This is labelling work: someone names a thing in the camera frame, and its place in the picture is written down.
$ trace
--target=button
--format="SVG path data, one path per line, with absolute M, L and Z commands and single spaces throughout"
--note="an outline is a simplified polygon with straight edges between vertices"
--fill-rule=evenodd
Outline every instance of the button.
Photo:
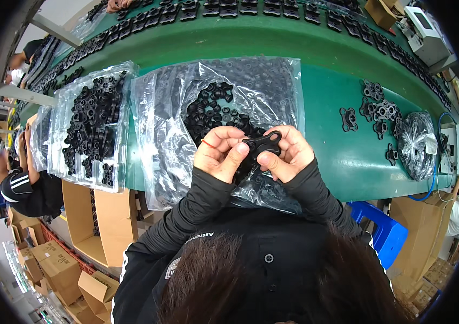
M 271 263 L 271 262 L 274 260 L 274 257 L 272 256 L 272 254 L 267 254 L 267 255 L 264 257 L 264 260 L 265 260 L 265 262 L 267 262 L 267 263 Z

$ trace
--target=green workbench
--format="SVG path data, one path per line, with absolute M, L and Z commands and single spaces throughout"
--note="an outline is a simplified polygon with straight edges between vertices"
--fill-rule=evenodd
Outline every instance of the green workbench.
M 127 18 L 149 7 L 134 10 Z M 409 112 L 427 110 L 436 119 L 445 108 L 439 98 L 416 76 L 383 55 L 375 46 L 351 37 L 346 30 L 337 33 L 326 26 L 321 10 L 321 25 L 285 17 L 265 16 L 259 4 L 258 16 L 239 15 L 236 19 L 203 17 L 145 29 L 141 33 L 106 45 L 70 68 L 67 74 L 83 66 L 83 75 L 123 61 L 134 61 L 146 74 L 161 66 L 196 59 L 232 56 L 287 56 L 300 58 L 304 91 L 306 138 L 316 153 L 327 186 L 341 201 L 373 200 L 428 191 L 431 179 L 417 183 L 410 179 L 400 162 L 391 166 L 385 159 L 388 143 L 396 143 L 385 134 L 377 139 L 372 123 L 359 114 L 362 102 L 362 79 L 379 82 L 387 100 Z M 404 35 L 397 36 L 379 28 L 368 16 L 367 24 L 408 53 L 412 53 Z M 108 29 L 117 15 L 107 15 L 90 38 Z M 58 57 L 60 61 L 66 53 Z M 343 132 L 340 107 L 356 109 L 357 132 Z M 443 188 L 454 179 L 439 175 Z M 127 147 L 126 187 L 144 190 L 143 170 L 133 121 L 130 121 Z

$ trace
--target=red string bracelet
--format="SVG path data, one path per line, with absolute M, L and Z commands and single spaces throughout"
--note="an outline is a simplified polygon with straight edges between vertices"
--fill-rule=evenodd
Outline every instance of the red string bracelet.
M 211 148 L 217 149 L 217 147 L 214 147 L 213 145 L 211 145 L 210 143 L 208 143 L 208 142 L 205 141 L 204 139 L 201 139 L 200 141 L 203 142 L 203 143 L 205 143 L 207 146 L 209 146 L 209 147 L 211 147 Z

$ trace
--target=blue plastic stool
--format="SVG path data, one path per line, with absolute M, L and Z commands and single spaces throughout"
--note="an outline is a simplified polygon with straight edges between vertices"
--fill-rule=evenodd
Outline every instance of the blue plastic stool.
M 374 249 L 379 255 L 383 268 L 388 269 L 401 251 L 402 245 L 408 237 L 408 230 L 380 209 L 365 201 L 347 204 L 352 207 L 351 216 L 357 223 L 366 217 L 377 224 L 377 229 L 371 234 L 374 239 Z

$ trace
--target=hand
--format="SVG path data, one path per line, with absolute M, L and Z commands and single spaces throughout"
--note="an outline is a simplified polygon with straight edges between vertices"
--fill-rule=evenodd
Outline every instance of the hand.
M 118 0 L 118 5 L 121 8 L 128 8 L 129 5 L 133 2 L 133 0 Z
M 234 172 L 249 153 L 249 146 L 242 143 L 242 139 L 246 138 L 244 132 L 236 127 L 213 128 L 204 137 L 205 143 L 201 143 L 197 149 L 194 166 L 220 181 L 233 183 Z
M 276 126 L 264 135 L 272 131 L 282 133 L 282 139 L 278 143 L 282 150 L 280 156 L 277 157 L 271 152 L 262 152 L 256 160 L 261 165 L 260 170 L 270 170 L 274 180 L 280 179 L 283 183 L 288 183 L 314 160 L 314 151 L 293 126 Z
M 19 135 L 19 152 L 24 152 L 24 144 L 26 143 L 25 141 L 25 131 L 20 133 Z
M 118 3 L 121 1 L 122 0 L 109 0 L 109 2 L 107 3 L 107 13 L 111 14 L 113 12 L 121 10 L 121 8 L 118 6 Z
M 26 127 L 24 128 L 24 138 L 26 139 L 26 145 L 30 145 L 31 139 L 31 125 L 30 123 L 26 123 Z

